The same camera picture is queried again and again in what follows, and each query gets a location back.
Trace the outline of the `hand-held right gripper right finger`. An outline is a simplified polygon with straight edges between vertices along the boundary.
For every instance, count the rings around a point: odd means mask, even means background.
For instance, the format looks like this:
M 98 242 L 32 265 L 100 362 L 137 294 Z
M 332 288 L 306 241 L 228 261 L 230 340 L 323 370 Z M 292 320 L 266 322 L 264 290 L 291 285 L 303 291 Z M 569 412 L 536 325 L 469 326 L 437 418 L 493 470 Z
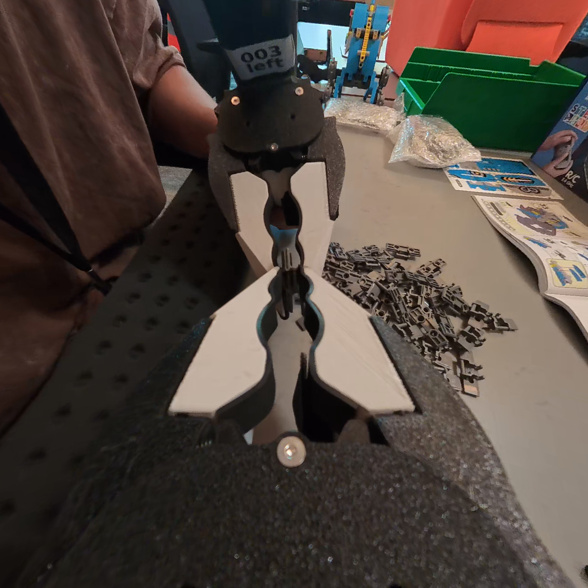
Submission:
M 304 266 L 300 284 L 309 370 L 336 398 L 371 416 L 412 413 L 408 394 L 371 315 L 319 273 Z

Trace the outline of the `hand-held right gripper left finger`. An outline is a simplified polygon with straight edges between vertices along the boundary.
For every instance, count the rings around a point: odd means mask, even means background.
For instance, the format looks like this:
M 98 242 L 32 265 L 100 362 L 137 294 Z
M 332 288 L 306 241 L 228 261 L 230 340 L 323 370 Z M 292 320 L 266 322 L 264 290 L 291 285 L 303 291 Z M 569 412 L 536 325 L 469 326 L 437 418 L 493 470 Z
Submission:
M 273 268 L 216 311 L 169 414 L 232 420 L 241 432 L 253 430 L 269 414 L 276 385 L 268 343 L 277 327 L 281 291 L 281 271 Z

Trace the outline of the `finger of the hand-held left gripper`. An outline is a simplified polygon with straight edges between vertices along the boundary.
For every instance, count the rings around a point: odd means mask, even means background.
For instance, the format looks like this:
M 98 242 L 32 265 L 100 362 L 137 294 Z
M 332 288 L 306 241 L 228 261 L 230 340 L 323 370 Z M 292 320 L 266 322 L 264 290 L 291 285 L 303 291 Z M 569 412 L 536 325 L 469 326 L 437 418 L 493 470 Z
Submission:
M 299 210 L 297 242 L 303 266 L 322 272 L 334 227 L 325 163 L 303 164 L 290 178 L 290 193 Z
M 276 239 L 269 224 L 270 195 L 264 179 L 251 172 L 229 179 L 237 221 L 236 239 L 254 275 L 261 277 L 276 265 Z

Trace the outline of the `pile of grey track links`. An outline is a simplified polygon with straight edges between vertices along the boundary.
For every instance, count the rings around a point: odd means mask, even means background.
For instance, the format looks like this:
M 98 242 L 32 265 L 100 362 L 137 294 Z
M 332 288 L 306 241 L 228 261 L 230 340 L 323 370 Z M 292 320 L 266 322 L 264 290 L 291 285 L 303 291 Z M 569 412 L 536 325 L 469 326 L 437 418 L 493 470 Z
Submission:
M 468 302 L 459 285 L 443 283 L 443 259 L 409 267 L 420 256 L 419 249 L 392 243 L 346 250 L 331 242 L 322 276 L 393 328 L 454 390 L 478 398 L 484 375 L 474 349 L 486 334 L 518 327 L 488 304 Z

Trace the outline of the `person's left forearm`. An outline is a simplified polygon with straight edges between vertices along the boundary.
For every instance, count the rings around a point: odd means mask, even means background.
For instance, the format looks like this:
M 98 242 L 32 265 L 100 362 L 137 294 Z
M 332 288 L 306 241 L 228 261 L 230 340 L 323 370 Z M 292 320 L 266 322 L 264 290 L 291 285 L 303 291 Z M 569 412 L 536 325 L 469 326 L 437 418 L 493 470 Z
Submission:
M 170 67 L 148 98 L 148 126 L 155 139 L 196 158 L 209 155 L 217 129 L 216 103 L 185 67 Z

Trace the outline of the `grey desk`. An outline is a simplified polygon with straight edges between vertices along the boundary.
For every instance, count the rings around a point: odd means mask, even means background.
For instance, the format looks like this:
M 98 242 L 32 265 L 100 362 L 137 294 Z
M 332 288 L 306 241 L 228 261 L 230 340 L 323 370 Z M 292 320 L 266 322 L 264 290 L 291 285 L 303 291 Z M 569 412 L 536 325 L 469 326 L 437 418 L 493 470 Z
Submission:
M 459 285 L 514 320 L 474 350 L 480 395 L 461 394 L 485 429 L 518 500 L 575 587 L 587 587 L 587 341 L 570 315 L 544 299 L 534 266 L 495 231 L 471 195 L 440 170 L 389 165 L 389 141 L 338 127 L 346 174 L 332 241 L 344 249 L 386 243 L 443 259 Z

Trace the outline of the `clear bag of small parts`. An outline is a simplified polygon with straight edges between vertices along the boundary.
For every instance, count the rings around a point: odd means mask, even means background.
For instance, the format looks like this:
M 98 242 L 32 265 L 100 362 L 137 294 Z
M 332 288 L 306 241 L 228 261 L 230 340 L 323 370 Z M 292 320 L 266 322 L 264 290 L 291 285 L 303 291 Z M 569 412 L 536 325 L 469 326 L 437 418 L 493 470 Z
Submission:
M 349 128 L 370 129 L 387 134 L 406 118 L 393 107 L 378 106 L 354 96 L 331 98 L 325 108 L 325 117 L 335 117 L 339 125 Z
M 452 124 L 441 117 L 407 116 L 387 135 L 393 149 L 388 163 L 442 169 L 481 161 L 474 147 Z

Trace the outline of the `black perforated foam pad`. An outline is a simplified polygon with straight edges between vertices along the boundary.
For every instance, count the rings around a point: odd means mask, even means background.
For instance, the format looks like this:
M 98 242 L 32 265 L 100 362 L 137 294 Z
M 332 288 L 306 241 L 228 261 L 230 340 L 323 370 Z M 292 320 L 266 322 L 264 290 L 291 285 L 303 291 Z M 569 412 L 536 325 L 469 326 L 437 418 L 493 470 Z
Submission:
M 1 583 L 43 540 L 128 394 L 250 276 L 201 164 L 1 438 Z

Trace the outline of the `blue brick model vehicle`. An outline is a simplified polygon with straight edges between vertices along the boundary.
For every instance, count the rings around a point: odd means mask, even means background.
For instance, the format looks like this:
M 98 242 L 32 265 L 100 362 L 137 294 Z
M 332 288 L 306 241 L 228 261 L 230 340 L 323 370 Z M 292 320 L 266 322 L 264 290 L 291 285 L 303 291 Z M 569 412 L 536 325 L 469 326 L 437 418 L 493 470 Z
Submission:
M 391 9 L 377 1 L 300 1 L 297 72 L 322 86 L 327 99 L 347 90 L 382 106 L 391 68 L 380 56 Z

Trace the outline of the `blue sticker sheet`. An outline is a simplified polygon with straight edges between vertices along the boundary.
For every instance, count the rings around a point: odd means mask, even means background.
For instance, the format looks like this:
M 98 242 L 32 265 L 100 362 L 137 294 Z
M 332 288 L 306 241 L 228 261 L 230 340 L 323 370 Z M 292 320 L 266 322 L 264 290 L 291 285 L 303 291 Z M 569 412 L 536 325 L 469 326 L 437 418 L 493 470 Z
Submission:
M 444 168 L 456 190 L 498 197 L 562 200 L 549 184 L 520 159 L 485 157 Z

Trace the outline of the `green plastic bin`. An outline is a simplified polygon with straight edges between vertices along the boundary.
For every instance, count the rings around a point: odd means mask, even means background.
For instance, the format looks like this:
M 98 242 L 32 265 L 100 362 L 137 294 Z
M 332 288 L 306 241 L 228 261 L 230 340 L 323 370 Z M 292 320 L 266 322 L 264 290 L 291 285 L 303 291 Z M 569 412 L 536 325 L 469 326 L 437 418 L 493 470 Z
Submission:
M 417 47 L 397 93 L 405 114 L 442 117 L 477 148 L 533 152 L 584 81 L 549 61 Z

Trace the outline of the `open instruction booklet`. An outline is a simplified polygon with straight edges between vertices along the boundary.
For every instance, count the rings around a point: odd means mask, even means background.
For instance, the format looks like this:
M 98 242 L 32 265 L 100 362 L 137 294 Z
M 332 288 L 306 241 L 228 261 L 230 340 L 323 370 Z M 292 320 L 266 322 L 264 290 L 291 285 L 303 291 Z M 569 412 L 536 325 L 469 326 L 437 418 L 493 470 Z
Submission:
M 472 198 L 532 262 L 543 297 L 566 310 L 587 338 L 587 226 L 557 201 Z

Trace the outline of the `printed toy set box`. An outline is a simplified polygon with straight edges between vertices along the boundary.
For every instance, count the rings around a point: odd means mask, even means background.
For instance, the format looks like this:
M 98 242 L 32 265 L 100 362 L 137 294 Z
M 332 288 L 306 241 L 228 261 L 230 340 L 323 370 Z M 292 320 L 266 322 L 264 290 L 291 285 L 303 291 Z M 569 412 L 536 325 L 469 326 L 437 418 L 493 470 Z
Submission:
M 531 161 L 587 201 L 587 82 L 533 153 Z

